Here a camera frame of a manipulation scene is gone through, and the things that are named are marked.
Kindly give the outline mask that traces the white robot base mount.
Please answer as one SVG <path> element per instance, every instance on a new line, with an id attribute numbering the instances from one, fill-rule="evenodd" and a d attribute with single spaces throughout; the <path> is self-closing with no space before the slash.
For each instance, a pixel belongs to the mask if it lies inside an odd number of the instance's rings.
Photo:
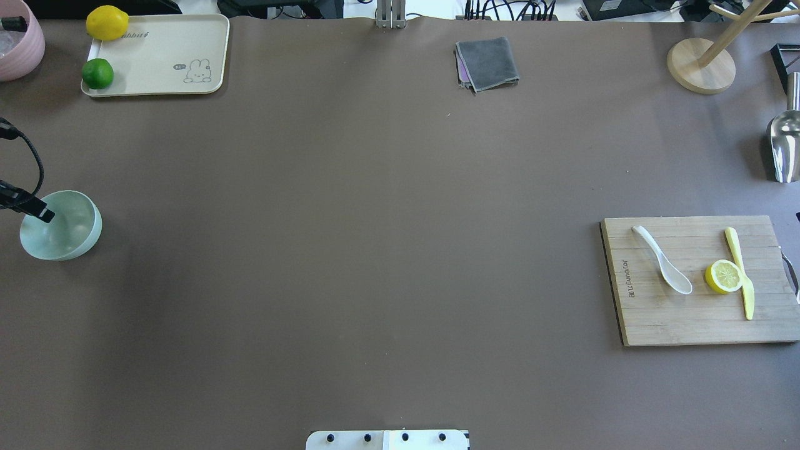
<path id="1" fill-rule="evenodd" d="M 459 429 L 332 430 L 309 434 L 306 449 L 469 449 Z"/>

